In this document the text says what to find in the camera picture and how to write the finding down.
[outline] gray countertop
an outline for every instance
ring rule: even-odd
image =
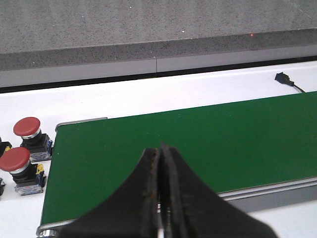
[[[297,47],[271,59],[313,56],[316,12],[316,0],[2,0],[0,71]]]

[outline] green conveyor belt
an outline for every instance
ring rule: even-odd
[[[162,141],[216,192],[317,176],[317,92],[63,125],[41,224],[97,206]]]

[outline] speckled gray surface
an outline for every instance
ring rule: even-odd
[[[316,45],[316,12],[315,0],[2,0],[0,71]]]

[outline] gray edge strip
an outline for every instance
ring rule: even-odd
[[[317,45],[0,71],[1,87],[106,78],[317,55]]]
[[[156,71],[156,59],[19,69],[0,71],[0,86],[12,87],[39,83],[64,82],[155,73]]]
[[[77,124],[77,123],[82,123],[82,122],[95,121],[95,120],[105,120],[105,119],[108,119],[108,118],[104,117],[104,118],[93,118],[93,119],[86,119],[86,120],[74,120],[74,121],[68,121],[68,122],[61,122],[61,123],[56,125],[55,132],[57,132],[58,128],[62,125],[70,125],[70,124]]]
[[[260,211],[317,199],[317,177],[224,192],[219,196],[244,212]],[[43,230],[59,231],[73,221],[41,225],[36,234],[39,236]]]
[[[158,72],[249,63],[266,60],[282,60],[317,55],[317,45],[230,52],[212,55],[158,58]]]

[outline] red button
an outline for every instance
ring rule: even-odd
[[[15,124],[13,132],[18,136],[33,135],[40,128],[40,125],[41,122],[37,118],[23,118]]]
[[[8,172],[25,166],[30,159],[30,151],[24,147],[8,150],[0,157],[0,169]]]

